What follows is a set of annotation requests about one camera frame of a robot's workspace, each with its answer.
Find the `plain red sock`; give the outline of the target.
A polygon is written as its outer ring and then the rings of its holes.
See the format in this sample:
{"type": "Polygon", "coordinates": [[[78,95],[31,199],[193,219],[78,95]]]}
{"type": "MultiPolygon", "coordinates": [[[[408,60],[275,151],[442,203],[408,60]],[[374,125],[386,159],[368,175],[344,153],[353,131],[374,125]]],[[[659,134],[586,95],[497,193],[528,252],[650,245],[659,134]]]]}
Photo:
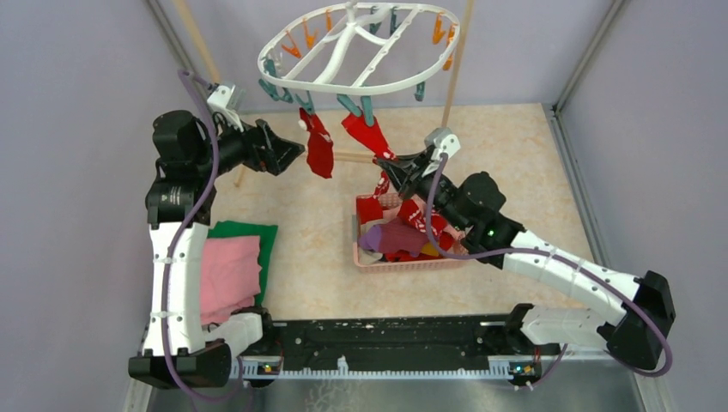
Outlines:
{"type": "Polygon", "coordinates": [[[323,179],[331,179],[334,168],[333,141],[317,114],[299,109],[300,126],[308,133],[306,163],[323,179]]]}

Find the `white plastic clip hanger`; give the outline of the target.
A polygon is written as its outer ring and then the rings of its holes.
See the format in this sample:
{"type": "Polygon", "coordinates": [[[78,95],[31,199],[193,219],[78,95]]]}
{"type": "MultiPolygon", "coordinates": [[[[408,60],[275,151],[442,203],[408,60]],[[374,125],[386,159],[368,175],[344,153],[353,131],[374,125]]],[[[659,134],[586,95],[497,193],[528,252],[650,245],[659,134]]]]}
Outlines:
{"type": "Polygon", "coordinates": [[[371,97],[413,90],[448,71],[463,28],[450,10],[427,3],[347,1],[309,11],[275,34],[258,54],[259,82],[276,89],[371,97]],[[445,37],[432,44],[435,16],[445,37]],[[296,59],[281,48],[290,31],[296,59]]]}

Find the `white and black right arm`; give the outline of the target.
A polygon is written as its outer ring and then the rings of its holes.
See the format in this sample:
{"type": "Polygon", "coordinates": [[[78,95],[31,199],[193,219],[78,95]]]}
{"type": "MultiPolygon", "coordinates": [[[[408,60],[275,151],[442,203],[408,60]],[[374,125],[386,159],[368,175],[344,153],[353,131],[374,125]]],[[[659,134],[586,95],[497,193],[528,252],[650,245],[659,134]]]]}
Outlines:
{"type": "Polygon", "coordinates": [[[503,330],[510,351],[525,354],[535,345],[576,344],[603,350],[642,376],[669,372],[674,355],[667,337],[676,309],[666,277],[652,270],[643,276],[623,273],[563,251],[501,213],[506,198],[489,173],[472,173],[455,185],[444,174],[447,155],[430,161],[428,154],[375,161],[402,198],[425,200],[427,235],[438,214],[465,232],[461,244],[467,252],[459,260],[527,276],[583,306],[515,306],[503,330]]]}

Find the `teal clothespin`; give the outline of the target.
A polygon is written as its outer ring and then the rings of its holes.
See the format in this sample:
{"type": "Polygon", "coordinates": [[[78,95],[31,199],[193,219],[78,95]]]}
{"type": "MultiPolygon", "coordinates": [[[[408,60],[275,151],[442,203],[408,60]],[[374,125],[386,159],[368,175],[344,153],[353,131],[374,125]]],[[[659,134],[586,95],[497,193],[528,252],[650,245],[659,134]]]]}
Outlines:
{"type": "Polygon", "coordinates": [[[313,116],[316,114],[315,105],[309,91],[306,91],[304,95],[295,94],[294,98],[300,108],[303,109],[307,115],[313,116]]]}
{"type": "Polygon", "coordinates": [[[362,118],[367,127],[374,127],[376,118],[373,114],[373,102],[372,97],[368,95],[362,95],[360,97],[362,118]]]}

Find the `red patterned sock pair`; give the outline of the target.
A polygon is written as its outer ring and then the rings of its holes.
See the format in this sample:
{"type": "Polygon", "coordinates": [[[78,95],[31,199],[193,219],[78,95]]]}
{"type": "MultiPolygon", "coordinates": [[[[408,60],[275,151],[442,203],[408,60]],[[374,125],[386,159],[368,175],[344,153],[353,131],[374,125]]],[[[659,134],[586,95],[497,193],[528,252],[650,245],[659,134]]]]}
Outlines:
{"type": "MultiPolygon", "coordinates": [[[[403,200],[397,212],[397,217],[421,233],[427,232],[426,203],[418,196],[403,200]]],[[[460,232],[450,225],[444,217],[436,212],[431,213],[430,232],[438,241],[438,245],[445,251],[450,251],[457,240],[461,238],[460,232]]]]}

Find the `pink plastic basket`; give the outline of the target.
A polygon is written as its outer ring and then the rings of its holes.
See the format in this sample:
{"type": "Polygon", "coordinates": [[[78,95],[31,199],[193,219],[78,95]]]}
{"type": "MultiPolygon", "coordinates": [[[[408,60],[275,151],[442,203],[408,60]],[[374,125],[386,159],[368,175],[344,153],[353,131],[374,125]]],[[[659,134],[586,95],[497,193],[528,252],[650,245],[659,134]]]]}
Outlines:
{"type": "Polygon", "coordinates": [[[355,266],[362,273],[379,273],[379,272],[395,272],[395,271],[418,271],[418,270],[451,270],[464,266],[464,260],[450,258],[436,258],[424,260],[408,260],[403,262],[388,261],[372,261],[367,260],[368,255],[358,246],[357,240],[361,235],[360,213],[357,209],[356,202],[360,199],[367,198],[367,195],[358,195],[354,201],[354,214],[352,214],[352,245],[353,245],[353,261],[355,266]]]}

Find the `green cloth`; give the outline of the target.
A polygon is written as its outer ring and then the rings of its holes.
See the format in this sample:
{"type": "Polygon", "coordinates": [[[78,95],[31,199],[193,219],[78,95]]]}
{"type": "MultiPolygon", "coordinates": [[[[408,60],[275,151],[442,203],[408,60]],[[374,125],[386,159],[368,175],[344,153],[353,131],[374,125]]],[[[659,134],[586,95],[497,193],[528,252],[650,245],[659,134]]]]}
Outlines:
{"type": "Polygon", "coordinates": [[[208,232],[209,239],[227,239],[243,236],[259,237],[260,252],[258,254],[258,264],[261,266],[261,270],[259,272],[260,292],[254,297],[255,304],[259,306],[264,303],[268,284],[270,259],[274,249],[277,232],[277,225],[261,225],[238,221],[218,221],[208,232]]]}

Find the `wooden drying rack frame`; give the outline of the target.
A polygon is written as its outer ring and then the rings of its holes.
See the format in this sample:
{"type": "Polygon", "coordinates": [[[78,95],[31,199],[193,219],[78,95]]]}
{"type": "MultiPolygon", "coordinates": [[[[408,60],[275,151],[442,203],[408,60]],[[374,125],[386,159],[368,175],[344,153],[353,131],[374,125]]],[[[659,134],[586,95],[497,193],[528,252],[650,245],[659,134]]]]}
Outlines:
{"type": "Polygon", "coordinates": [[[291,21],[262,47],[255,59],[258,84],[272,100],[298,105],[300,127],[309,135],[306,162],[314,174],[329,179],[337,154],[316,113],[312,94],[335,96],[349,113],[343,120],[344,129],[374,155],[391,159],[394,153],[381,135],[372,98],[413,88],[416,100],[423,100],[428,79],[458,66],[466,34],[467,27],[450,10],[432,4],[333,4],[291,21]],[[425,14],[434,17],[432,44],[443,44],[444,50],[411,76],[372,83],[372,76],[409,26],[425,14]],[[376,51],[355,79],[338,82],[344,62],[358,50],[353,44],[356,39],[376,51]]]}

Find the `pink cloth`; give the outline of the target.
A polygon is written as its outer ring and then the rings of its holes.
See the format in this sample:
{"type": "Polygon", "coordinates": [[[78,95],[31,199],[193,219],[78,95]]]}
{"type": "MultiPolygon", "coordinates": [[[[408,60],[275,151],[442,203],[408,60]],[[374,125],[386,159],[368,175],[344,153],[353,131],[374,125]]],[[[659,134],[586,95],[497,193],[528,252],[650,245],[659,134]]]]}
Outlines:
{"type": "Polygon", "coordinates": [[[260,238],[209,238],[203,246],[200,281],[202,324],[221,324],[231,313],[253,306],[261,292],[260,238]]]}

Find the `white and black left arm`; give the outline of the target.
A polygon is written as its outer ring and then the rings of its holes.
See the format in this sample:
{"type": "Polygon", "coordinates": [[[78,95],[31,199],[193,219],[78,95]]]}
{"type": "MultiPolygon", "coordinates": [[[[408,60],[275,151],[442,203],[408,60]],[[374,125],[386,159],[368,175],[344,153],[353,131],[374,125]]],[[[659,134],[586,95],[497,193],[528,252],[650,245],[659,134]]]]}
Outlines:
{"type": "Polygon", "coordinates": [[[235,356],[247,348],[266,354],[276,340],[261,310],[234,314],[211,332],[203,329],[203,247],[219,174],[244,166],[278,176],[305,148],[279,137],[262,119],[241,128],[223,121],[219,136],[216,131],[186,110],[161,114],[153,122],[158,158],[145,197],[153,298],[142,346],[129,358],[127,371],[157,389],[223,387],[235,356]]]}

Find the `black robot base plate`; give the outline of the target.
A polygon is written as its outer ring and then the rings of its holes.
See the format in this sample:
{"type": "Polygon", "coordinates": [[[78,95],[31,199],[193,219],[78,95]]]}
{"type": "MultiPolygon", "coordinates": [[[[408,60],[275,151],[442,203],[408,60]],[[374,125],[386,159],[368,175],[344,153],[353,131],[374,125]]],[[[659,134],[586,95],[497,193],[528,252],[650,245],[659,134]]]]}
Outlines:
{"type": "Polygon", "coordinates": [[[555,344],[536,345],[506,327],[507,316],[451,315],[389,318],[274,320],[264,318],[263,337],[244,356],[292,355],[322,348],[456,347],[489,355],[557,354],[555,344]]]}

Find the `orange clothespin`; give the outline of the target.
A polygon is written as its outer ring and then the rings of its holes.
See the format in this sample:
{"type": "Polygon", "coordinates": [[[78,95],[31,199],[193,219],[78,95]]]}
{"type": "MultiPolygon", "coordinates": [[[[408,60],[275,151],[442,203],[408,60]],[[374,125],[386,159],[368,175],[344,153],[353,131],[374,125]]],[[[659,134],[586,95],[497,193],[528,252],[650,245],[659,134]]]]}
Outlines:
{"type": "Polygon", "coordinates": [[[296,59],[302,58],[300,48],[298,47],[298,45],[295,41],[295,37],[288,30],[286,31],[285,35],[282,38],[281,48],[286,53],[288,53],[289,55],[293,56],[296,59]]]}
{"type": "Polygon", "coordinates": [[[442,41],[442,39],[445,37],[445,34],[446,34],[446,31],[443,28],[443,14],[438,13],[435,16],[435,20],[434,20],[434,28],[433,28],[433,32],[432,32],[432,36],[431,36],[432,44],[438,45],[442,41]]]}

